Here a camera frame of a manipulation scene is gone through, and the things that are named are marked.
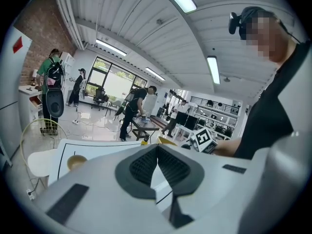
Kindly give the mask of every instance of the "white floor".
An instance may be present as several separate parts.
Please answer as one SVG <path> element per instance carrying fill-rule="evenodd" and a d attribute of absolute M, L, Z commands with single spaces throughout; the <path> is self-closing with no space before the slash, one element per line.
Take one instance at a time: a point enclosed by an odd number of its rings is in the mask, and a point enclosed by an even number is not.
<path fill-rule="evenodd" d="M 78 110 L 76 107 L 65 106 L 63 115 L 59 118 L 58 123 L 67 134 L 68 139 L 76 140 L 94 140 L 94 141 L 120 141 L 119 131 L 122 122 L 119 120 L 123 118 L 123 114 L 119 116 L 119 119 L 114 120 L 114 112 L 109 111 L 105 117 L 106 109 L 98 110 L 97 108 L 91 109 L 88 104 L 80 103 Z M 78 125 L 72 123 L 73 120 L 80 121 Z M 151 143 L 156 143 L 159 136 L 166 137 L 161 133 L 161 128 L 156 131 L 151 137 Z M 136 140 L 136 137 L 132 132 L 129 133 L 132 138 L 129 141 Z M 36 195 L 40 194 L 46 187 L 46 180 L 43 179 L 43 185 L 41 181 L 31 174 L 26 167 L 24 161 L 21 158 L 20 151 L 18 150 L 12 158 L 13 167 L 7 167 L 5 171 L 5 178 L 13 190 L 13 192 L 20 197 L 28 198 L 26 190 L 33 190 L 36 187 Z"/>

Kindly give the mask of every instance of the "woman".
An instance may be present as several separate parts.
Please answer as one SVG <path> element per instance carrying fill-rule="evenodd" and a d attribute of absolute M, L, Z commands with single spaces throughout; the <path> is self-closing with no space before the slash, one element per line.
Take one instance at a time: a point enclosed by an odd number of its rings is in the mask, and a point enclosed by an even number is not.
<path fill-rule="evenodd" d="M 80 88 L 84 87 L 85 79 L 86 79 L 85 69 L 82 68 L 82 69 L 79 69 L 79 71 L 80 71 L 80 76 L 76 80 L 69 79 L 70 81 L 74 81 L 75 85 L 74 85 L 72 93 L 69 96 L 69 100 L 68 100 L 68 103 L 66 103 L 66 106 L 71 106 L 71 104 L 74 102 L 74 107 L 78 107 Z"/>

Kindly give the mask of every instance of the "cabinet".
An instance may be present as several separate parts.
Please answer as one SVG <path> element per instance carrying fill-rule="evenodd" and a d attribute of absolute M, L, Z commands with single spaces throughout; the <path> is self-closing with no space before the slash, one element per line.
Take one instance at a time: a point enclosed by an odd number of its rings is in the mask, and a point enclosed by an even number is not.
<path fill-rule="evenodd" d="M 35 87 L 26 85 L 19 87 L 19 118 L 22 131 L 35 119 L 42 110 L 41 92 Z"/>
<path fill-rule="evenodd" d="M 63 60 L 63 68 L 65 70 L 65 83 L 63 87 L 64 101 L 68 102 L 69 95 L 73 89 L 72 83 L 69 81 L 69 77 L 75 62 L 75 59 L 67 52 L 63 52 L 60 58 Z"/>

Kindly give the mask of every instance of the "office chair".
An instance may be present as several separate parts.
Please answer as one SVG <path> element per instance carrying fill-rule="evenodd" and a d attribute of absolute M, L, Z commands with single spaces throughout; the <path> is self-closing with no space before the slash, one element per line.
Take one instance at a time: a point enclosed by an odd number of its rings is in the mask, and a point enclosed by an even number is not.
<path fill-rule="evenodd" d="M 98 110 L 100 111 L 101 110 L 100 104 L 102 106 L 102 104 L 104 102 L 107 102 L 108 101 L 108 96 L 105 96 L 105 91 L 103 89 L 98 88 L 98 89 L 96 89 L 96 95 L 93 96 L 93 101 L 95 101 L 96 104 L 92 105 L 91 108 L 97 107 Z"/>

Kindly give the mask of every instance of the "man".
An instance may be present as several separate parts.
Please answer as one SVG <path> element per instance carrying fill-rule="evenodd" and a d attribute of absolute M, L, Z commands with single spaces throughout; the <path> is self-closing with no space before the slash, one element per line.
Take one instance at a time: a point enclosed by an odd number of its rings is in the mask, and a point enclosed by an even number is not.
<path fill-rule="evenodd" d="M 59 62 L 60 61 L 60 58 L 59 58 L 59 50 L 58 49 L 53 49 L 49 55 L 49 57 L 52 57 L 54 62 Z M 56 123 L 58 123 L 59 119 L 58 118 L 54 118 L 54 117 L 51 117 L 50 113 L 49 113 L 49 110 L 48 110 L 48 107 L 47 107 L 47 102 L 46 102 L 46 93 L 47 93 L 47 85 L 45 84 L 45 80 L 43 81 L 43 85 L 41 86 L 41 81 L 40 81 L 40 78 L 41 77 L 44 77 L 44 74 L 48 71 L 49 67 L 51 65 L 51 61 L 50 59 L 46 59 L 41 67 L 39 68 L 39 70 L 37 71 L 37 76 L 36 76 L 36 81 L 37 81 L 37 84 L 39 87 L 41 87 L 42 89 L 42 111 L 43 111 L 43 117 L 45 119 L 50 119 L 50 120 L 53 120 L 55 121 Z M 52 126 L 50 125 L 50 121 L 46 121 L 45 122 L 45 129 L 44 129 L 44 132 L 45 133 L 52 133 L 52 131 L 56 131 L 57 129 L 57 126 L 55 124 L 52 124 Z"/>
<path fill-rule="evenodd" d="M 247 45 L 256 46 L 262 56 L 276 63 L 277 71 L 251 109 L 242 138 L 218 142 L 214 153 L 252 159 L 258 149 L 270 147 L 293 131 L 278 95 L 301 66 L 311 42 L 296 44 L 281 20 L 260 7 L 243 10 L 239 33 Z"/>
<path fill-rule="evenodd" d="M 132 118 L 137 114 L 139 110 L 141 115 L 143 115 L 142 102 L 146 95 L 154 95 L 157 91 L 155 86 L 150 86 L 149 88 L 140 88 L 135 91 L 132 101 L 126 106 L 125 118 L 123 119 L 123 124 L 120 129 L 120 139 L 121 141 L 126 141 L 126 138 L 130 138 L 127 133 L 127 127 L 129 126 Z"/>
<path fill-rule="evenodd" d="M 165 132 L 169 129 L 168 135 L 169 137 L 173 138 L 173 136 L 171 135 L 172 130 L 176 127 L 176 115 L 178 112 L 182 112 L 183 106 L 186 104 L 186 100 L 183 100 L 181 102 L 181 104 L 177 104 L 175 105 L 175 107 L 173 108 L 173 112 L 170 116 L 170 122 L 169 124 L 167 124 L 167 126 L 165 126 L 165 128 L 161 131 L 161 133 L 164 135 Z"/>

